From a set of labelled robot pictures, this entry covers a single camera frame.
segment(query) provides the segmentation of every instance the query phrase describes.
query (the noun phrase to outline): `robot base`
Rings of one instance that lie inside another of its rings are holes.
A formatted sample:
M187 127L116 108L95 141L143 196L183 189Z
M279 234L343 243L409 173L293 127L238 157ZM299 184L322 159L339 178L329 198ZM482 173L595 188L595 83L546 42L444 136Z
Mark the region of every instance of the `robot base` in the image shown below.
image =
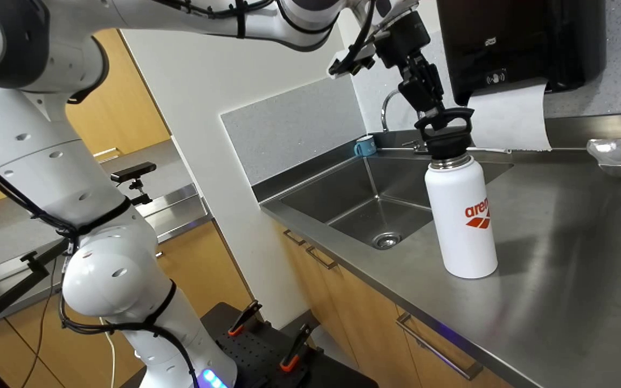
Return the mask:
M239 366L235 388L377 388L374 379L319 350L309 351L291 373L283 373L281 360L291 350L293 338L258 322L246 326L239 337L226 337L238 317L239 310L228 304L217 304L203 317L207 332ZM140 378L143 373L134 374L123 388L137 388Z

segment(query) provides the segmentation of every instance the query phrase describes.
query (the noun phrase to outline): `water bottle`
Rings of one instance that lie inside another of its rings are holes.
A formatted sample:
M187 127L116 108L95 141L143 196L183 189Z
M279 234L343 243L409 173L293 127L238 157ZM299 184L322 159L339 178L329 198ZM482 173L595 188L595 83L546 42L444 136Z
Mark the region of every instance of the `water bottle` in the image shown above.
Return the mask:
M424 188L447 272L458 279L485 279L499 268L490 200L482 164L465 152L463 132L427 136L432 161Z

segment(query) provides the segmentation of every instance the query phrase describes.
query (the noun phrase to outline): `countertop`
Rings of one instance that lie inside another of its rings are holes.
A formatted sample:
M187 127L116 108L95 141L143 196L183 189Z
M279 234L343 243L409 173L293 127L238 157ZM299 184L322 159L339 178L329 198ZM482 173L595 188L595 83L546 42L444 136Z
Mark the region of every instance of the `countertop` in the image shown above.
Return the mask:
M514 386L621 386L621 180L515 164L487 185L499 269L451 276L436 227L374 249L288 204L264 210Z
M181 164L173 143L161 143L144 151L102 164L108 173L134 166L139 161L156 161L158 170L146 175L144 192L153 196L153 202L140 204L139 212L156 228L159 242L177 238L210 219L207 206L194 189L185 166ZM0 200L0 294L19 282L28 269L19 260L31 249L43 253L55 245L61 238L55 228L40 219L31 219L10 200ZM41 299L49 291L49 282L40 282L6 312L23 309Z

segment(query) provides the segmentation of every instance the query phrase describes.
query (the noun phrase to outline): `cabinet handle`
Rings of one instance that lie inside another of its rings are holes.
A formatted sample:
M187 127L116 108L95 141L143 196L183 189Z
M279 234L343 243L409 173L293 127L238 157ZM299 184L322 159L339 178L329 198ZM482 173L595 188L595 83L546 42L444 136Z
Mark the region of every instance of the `cabinet handle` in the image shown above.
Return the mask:
M295 245L302 245L306 242L306 239L293 234L293 231L290 231L290 228L284 231L284 238L291 239Z
M484 366L478 362L474 362L472 366L463 369L459 366L456 360L451 360L447 353L443 353L436 344L432 344L429 340L424 340L416 329L413 329L407 326L407 322L413 319L409 312L399 314L398 326L413 337L423 350L432 351L437 360L443 360L448 369L454 369L456 373L459 373L463 379L472 382Z
M316 249L318 249L316 245L309 245L309 248L306 248L309 256L313 256L319 265L323 265L323 268L329 268L329 269L337 268L337 260L331 260L331 263L329 263L325 258L318 256Z
M104 148L104 151L94 152L94 157L102 161L116 159L120 157L120 148L119 146Z

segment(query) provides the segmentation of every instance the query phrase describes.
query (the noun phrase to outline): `white water bottle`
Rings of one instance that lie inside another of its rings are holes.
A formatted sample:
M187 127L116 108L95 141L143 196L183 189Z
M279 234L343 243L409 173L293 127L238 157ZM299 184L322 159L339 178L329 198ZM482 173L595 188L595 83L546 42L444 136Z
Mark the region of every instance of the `white water bottle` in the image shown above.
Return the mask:
M499 268L482 164L461 152L434 159L424 173L447 272L484 279Z

